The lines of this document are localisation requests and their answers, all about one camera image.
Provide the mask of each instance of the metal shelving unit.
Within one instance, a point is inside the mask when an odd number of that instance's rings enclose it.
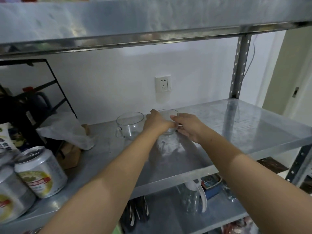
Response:
[[[312,0],[4,4],[0,5],[0,58],[239,36],[229,99],[177,110],[196,114],[255,160],[302,147],[286,177],[300,186],[312,160],[312,128],[240,101],[239,95],[251,35],[310,26],[311,9]],[[45,225],[127,144],[114,137],[115,122],[90,127],[101,143],[84,152],[79,165],[70,170],[67,186],[55,196],[38,200],[22,217],[0,226],[1,233],[21,233]],[[135,233],[202,233],[247,215],[239,202],[222,195],[209,200],[208,211],[196,217],[180,212],[174,186],[214,174],[217,169],[199,145],[183,136],[170,146],[165,155],[156,146],[152,149],[131,195],[146,195],[153,213]]]

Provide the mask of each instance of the cable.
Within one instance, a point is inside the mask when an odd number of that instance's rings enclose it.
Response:
[[[245,76],[246,76],[246,74],[247,74],[247,72],[248,72],[248,70],[249,70],[249,67],[251,66],[252,61],[253,61],[253,59],[254,59],[254,57],[255,57],[255,41],[256,41],[257,37],[258,37],[258,35],[255,36],[255,40],[254,40],[253,43],[252,43],[252,45],[254,46],[254,54],[252,55],[252,60],[250,61],[249,66],[247,67],[247,70],[246,70],[246,72],[245,72],[245,74],[244,74],[243,79],[245,78]]]

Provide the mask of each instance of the electrical outlet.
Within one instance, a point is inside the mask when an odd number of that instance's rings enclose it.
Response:
[[[170,91],[171,90],[170,75],[162,76],[162,77],[155,77],[155,88],[156,88],[156,93]]]

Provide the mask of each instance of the can label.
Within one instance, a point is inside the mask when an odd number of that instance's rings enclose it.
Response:
[[[13,202],[9,197],[0,194],[0,222],[8,219],[13,211]]]
[[[18,174],[39,197],[46,196],[52,189],[53,181],[43,171],[25,171]]]

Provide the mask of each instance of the hand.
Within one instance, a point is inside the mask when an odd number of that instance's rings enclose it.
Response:
[[[197,116],[180,113],[179,116],[171,115],[170,118],[181,124],[182,126],[178,127],[178,132],[189,137],[195,143],[199,143],[199,137],[204,128],[208,128],[204,123],[197,118]]]
[[[174,128],[176,126],[174,122],[165,120],[158,111],[152,109],[151,114],[146,115],[143,130],[154,130],[159,136],[165,133],[169,128]]]

